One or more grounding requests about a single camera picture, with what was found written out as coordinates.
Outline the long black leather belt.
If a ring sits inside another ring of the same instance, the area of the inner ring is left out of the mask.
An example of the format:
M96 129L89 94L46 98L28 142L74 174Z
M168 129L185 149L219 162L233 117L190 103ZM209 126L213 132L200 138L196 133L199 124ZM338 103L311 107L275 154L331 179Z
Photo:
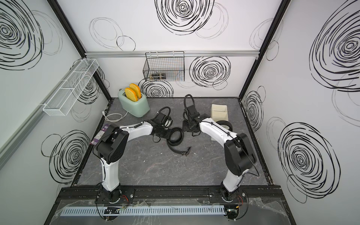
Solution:
M182 156L188 156L191 150L191 146L187 148L185 151L180 151L175 149L176 146L179 146L184 139L184 132L180 127L174 127L169 131L169 136L166 140L168 148L175 154L179 154Z

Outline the cream divided storage organizer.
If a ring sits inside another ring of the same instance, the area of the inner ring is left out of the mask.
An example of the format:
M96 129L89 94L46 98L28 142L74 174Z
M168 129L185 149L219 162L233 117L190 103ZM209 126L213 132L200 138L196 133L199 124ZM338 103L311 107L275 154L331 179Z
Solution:
M211 118L215 122L220 121L220 120L229 121L229 119L228 119L228 107L226 105L212 104L212 106L211 106Z

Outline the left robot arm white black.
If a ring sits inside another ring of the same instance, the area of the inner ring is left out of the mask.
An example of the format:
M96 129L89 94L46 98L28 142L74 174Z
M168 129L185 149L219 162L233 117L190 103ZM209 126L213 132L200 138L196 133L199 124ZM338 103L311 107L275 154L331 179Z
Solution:
M101 160L103 180L101 191L110 202L115 203L121 197L119 181L119 160L123 156L128 141L142 136L169 137L169 127L173 120L169 115L157 113L150 120L128 126L111 124L99 139L95 148Z

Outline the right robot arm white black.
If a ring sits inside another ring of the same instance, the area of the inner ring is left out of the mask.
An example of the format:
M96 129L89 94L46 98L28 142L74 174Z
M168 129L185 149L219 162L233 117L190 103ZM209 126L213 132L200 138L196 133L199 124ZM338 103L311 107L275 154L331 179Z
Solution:
M243 177L257 162L248 136L226 129L225 126L231 127L227 121L215 122L207 114L201 115L194 105L186 107L183 116L185 131L205 133L224 148L228 172L220 185L220 193L224 201L231 202L236 196Z

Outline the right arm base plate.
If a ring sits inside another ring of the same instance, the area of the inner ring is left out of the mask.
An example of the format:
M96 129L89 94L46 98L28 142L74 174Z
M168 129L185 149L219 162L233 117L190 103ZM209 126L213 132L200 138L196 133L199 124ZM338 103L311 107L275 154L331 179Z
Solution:
M241 187L228 192L225 187L215 186L209 188L209 200L211 203L248 203L248 195Z

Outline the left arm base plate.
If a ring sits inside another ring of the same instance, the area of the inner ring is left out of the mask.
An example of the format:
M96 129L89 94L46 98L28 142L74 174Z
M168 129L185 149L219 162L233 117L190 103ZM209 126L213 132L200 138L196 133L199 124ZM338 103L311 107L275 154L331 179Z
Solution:
M96 202L100 204L129 204L133 202L134 188L116 188L113 191L106 190L103 186L96 194Z

